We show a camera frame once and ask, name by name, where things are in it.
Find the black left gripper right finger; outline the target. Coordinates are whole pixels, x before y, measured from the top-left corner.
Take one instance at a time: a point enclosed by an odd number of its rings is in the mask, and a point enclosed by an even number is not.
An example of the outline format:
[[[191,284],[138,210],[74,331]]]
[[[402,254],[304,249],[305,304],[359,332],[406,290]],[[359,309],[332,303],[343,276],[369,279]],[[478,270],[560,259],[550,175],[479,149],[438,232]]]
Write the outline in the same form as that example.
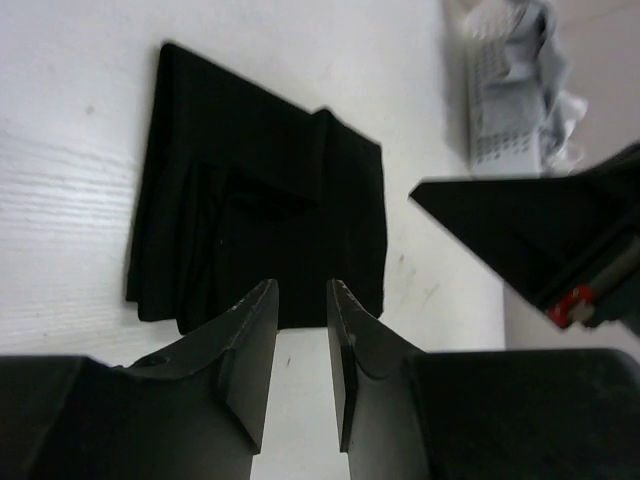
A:
[[[421,351],[372,316],[346,284],[327,284],[340,451],[352,479],[430,479],[409,361]]]

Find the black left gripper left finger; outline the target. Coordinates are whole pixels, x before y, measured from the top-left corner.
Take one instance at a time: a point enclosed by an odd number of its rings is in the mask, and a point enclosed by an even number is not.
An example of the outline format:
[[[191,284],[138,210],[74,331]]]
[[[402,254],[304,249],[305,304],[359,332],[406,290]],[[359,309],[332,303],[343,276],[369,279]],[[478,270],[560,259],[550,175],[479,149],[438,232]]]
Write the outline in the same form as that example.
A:
[[[247,479],[262,446],[278,324],[274,280],[127,368],[110,479]]]

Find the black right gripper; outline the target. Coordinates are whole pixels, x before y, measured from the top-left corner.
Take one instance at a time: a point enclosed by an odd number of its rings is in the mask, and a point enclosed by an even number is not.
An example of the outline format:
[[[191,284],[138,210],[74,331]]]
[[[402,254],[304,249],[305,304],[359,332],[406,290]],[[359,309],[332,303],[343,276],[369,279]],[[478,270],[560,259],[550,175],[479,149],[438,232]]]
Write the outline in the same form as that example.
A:
[[[558,328],[639,333],[639,144],[585,174],[433,181],[411,198]]]

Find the black tank top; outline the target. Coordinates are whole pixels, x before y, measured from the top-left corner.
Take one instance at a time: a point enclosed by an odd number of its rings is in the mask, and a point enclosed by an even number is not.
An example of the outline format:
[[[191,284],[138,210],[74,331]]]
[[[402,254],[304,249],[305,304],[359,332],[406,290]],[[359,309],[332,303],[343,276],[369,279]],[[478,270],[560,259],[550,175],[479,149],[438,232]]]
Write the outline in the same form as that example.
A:
[[[189,333],[260,282],[281,328],[326,323],[326,285],[384,303],[380,145],[173,43],[159,51],[125,297]]]

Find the white tank top in basket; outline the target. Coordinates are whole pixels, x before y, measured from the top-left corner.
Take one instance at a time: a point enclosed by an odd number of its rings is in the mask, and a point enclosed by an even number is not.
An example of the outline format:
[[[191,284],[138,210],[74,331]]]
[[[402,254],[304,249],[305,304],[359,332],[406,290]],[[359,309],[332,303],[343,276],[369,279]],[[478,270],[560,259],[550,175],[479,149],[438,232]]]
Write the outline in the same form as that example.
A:
[[[555,153],[548,158],[548,169],[554,175],[567,175],[573,172],[585,156],[584,146],[573,140],[578,125],[584,120],[588,111],[588,101],[573,93],[562,90],[559,93],[557,111],[562,142]]]

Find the grey tank top in basket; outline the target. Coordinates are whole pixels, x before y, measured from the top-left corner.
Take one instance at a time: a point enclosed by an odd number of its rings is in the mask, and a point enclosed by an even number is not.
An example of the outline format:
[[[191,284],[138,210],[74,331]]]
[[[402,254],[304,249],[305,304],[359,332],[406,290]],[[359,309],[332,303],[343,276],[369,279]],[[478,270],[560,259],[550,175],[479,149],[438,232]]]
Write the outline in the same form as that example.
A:
[[[501,47],[504,70],[486,86],[494,95],[497,131],[537,137],[541,167],[560,146],[557,103],[569,63],[556,35],[555,8],[546,1],[513,1],[518,16]]]

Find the white plastic laundry basket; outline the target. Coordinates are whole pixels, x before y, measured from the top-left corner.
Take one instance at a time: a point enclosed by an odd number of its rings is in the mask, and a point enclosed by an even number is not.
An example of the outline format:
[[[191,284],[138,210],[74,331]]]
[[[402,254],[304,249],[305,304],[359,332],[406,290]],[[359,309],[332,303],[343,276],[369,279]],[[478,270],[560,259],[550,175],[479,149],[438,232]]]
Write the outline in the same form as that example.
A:
[[[539,6],[479,1],[464,21],[470,168],[476,177],[528,177],[542,171],[545,116],[536,66]]]

